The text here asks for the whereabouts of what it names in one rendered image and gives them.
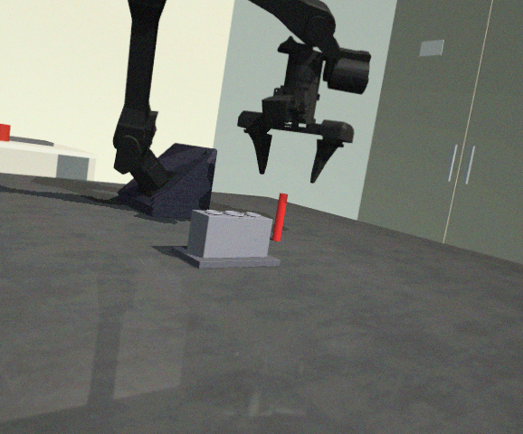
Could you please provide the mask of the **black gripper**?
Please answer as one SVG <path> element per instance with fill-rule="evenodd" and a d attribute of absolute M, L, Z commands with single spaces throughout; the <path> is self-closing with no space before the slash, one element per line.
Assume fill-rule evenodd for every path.
<path fill-rule="evenodd" d="M 315 110 L 319 101 L 319 85 L 301 81 L 285 80 L 283 95 L 293 95 L 295 88 L 302 88 L 309 92 L 310 111 L 306 119 L 294 118 L 292 121 L 271 120 L 263 121 L 262 112 L 243 110 L 238 117 L 238 127 L 244 127 L 244 133 L 248 133 L 254 144 L 259 172 L 264 175 L 268 162 L 272 135 L 267 134 L 271 129 L 286 130 L 314 135 L 322 135 L 323 139 L 317 139 L 317 153 L 315 156 L 310 182 L 315 183 L 327 161 L 335 153 L 338 147 L 344 147 L 343 142 L 353 143 L 355 130 L 352 125 L 345 121 L 324 119 L 321 124 L 316 123 Z M 292 122 L 291 124 L 286 124 Z M 299 127 L 299 123 L 306 127 Z M 288 126 L 288 127 L 285 127 Z"/>

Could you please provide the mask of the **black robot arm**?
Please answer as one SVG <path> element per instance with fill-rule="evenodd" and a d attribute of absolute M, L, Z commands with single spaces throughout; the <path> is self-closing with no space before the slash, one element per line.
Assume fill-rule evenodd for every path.
<path fill-rule="evenodd" d="M 278 52 L 289 55 L 285 80 L 301 80 L 330 90 L 361 95 L 368 83 L 371 55 L 365 51 L 339 48 L 333 37 L 335 18 L 319 0 L 248 0 L 275 15 L 302 42 L 292 36 Z M 167 171 L 151 151 L 157 132 L 158 111 L 151 111 L 149 98 L 157 44 L 157 29 L 166 0 L 128 0 L 131 35 L 124 106 L 113 137 L 117 148 L 114 169 L 130 172 L 140 187 L 138 192 L 153 196 L 176 173 Z M 323 52 L 314 50 L 319 47 Z M 276 91 L 277 90 L 277 91 Z M 300 91 L 301 90 L 301 91 Z M 295 88 L 293 95 L 275 89 L 261 100 L 262 120 L 306 119 L 310 111 L 308 91 Z"/>

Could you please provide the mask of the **red peg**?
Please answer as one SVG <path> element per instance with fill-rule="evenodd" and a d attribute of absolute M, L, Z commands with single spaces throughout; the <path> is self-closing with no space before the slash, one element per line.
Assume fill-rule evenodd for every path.
<path fill-rule="evenodd" d="M 284 221 L 287 199 L 288 199 L 287 194 L 280 193 L 277 213 L 276 213 L 276 219 L 275 219 L 275 224 L 274 224 L 274 230 L 273 230 L 273 235 L 272 235 L 273 241 L 281 241 L 281 232 L 282 232 L 282 226 L 283 226 L 283 221 Z"/>

